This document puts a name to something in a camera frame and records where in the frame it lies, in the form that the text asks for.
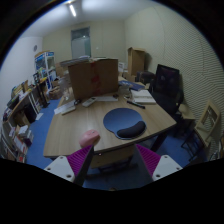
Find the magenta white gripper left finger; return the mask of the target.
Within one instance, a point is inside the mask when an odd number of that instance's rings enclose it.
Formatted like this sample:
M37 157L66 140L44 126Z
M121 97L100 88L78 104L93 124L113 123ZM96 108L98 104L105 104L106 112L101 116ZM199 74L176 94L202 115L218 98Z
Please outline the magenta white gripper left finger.
M93 154L93 145L84 147L69 156L57 157L45 168L45 171L82 186Z

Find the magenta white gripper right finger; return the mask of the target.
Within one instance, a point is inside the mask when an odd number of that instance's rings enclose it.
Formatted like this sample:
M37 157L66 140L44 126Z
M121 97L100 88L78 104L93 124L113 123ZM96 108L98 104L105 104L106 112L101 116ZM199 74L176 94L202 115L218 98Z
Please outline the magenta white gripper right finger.
M182 167L169 155L160 156L152 150L139 144L136 145L136 149L139 152L148 173L154 181L182 169Z

